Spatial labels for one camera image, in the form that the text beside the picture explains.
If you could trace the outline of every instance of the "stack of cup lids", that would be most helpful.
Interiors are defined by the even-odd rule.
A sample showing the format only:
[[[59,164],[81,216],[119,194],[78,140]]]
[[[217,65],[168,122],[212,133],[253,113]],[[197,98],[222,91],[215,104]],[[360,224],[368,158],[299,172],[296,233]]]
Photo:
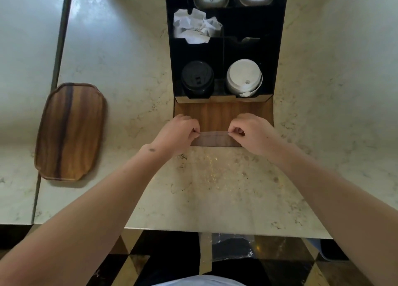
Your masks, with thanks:
[[[227,71],[226,85],[228,90],[242,98],[256,93],[263,82],[263,75],[258,65],[249,59],[234,62]]]

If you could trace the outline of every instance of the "countertop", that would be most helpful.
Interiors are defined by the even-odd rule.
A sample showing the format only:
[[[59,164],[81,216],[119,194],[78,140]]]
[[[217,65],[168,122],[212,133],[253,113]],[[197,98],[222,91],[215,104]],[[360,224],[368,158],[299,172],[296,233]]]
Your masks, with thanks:
[[[395,1],[288,0],[274,123],[287,140],[398,208]],[[96,85],[108,118],[93,172],[77,183],[41,180],[35,223],[172,118],[170,70],[165,0],[72,0],[59,84]],[[291,182],[242,148],[196,147],[170,160],[126,227],[330,237]]]
[[[0,0],[0,224],[31,224],[63,0]]]

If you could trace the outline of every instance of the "wood grain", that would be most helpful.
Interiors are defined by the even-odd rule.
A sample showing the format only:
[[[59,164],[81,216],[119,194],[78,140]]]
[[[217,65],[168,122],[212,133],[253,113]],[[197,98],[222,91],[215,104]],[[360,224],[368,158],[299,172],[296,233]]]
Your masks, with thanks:
[[[95,164],[106,100],[91,84],[64,83],[46,102],[37,134],[35,167],[45,179],[77,181]]]
[[[228,131],[232,119],[240,113],[253,113],[263,117],[273,125],[273,100],[266,102],[228,102],[228,103],[191,103],[174,102],[174,116],[189,115],[199,121],[201,132]]]

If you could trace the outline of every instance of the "condiment organizer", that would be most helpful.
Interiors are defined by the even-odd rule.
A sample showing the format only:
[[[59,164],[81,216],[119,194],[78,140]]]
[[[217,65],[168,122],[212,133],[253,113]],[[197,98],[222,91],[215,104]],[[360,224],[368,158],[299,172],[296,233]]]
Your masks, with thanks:
[[[207,18],[215,16],[223,27],[220,37],[212,37],[208,43],[197,45],[174,38],[173,28],[174,13],[178,9],[187,9],[191,13],[193,0],[166,0],[166,7],[173,91],[178,103],[266,101],[273,95],[286,0],[247,7],[229,0],[226,7],[200,9]],[[249,98],[237,97],[226,87],[228,68],[240,59],[256,62],[263,75],[261,86]],[[185,92],[181,82],[185,65],[196,60],[206,62],[214,72],[214,91],[201,97]]]

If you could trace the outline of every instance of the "white napkin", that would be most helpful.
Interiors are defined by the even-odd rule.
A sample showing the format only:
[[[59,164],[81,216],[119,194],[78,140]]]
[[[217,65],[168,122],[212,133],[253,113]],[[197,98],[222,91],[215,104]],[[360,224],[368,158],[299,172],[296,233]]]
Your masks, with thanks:
[[[174,37],[185,38],[189,44],[208,43],[210,37],[216,37],[222,24],[216,17],[206,19],[206,13],[193,9],[188,15],[188,10],[178,10],[174,13]]]

